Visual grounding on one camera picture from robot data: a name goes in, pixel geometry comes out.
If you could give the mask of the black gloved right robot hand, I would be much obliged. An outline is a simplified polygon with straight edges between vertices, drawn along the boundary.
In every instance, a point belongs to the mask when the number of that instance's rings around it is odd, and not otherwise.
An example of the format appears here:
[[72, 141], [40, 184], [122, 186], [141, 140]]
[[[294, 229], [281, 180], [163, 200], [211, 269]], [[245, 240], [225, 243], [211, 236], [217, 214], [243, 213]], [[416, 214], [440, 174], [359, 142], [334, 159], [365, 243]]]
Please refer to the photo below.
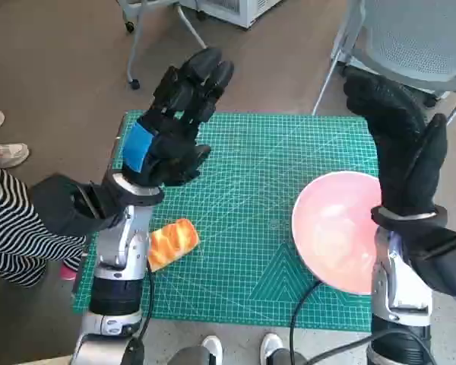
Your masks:
[[347, 109], [366, 120], [375, 143], [382, 207], [400, 217], [436, 213], [446, 116], [427, 120], [405, 87], [381, 76], [348, 74], [344, 93]]

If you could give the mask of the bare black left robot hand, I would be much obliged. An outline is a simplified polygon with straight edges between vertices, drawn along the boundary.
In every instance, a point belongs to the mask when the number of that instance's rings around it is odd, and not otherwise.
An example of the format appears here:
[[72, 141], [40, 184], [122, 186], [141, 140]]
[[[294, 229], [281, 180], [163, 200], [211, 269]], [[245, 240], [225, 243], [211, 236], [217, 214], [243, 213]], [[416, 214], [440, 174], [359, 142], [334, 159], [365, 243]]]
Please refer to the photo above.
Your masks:
[[216, 110], [234, 73], [218, 48], [203, 49], [170, 66], [150, 108], [137, 118], [122, 152], [122, 173], [143, 187], [181, 186], [199, 175], [211, 148], [198, 144], [201, 124]]

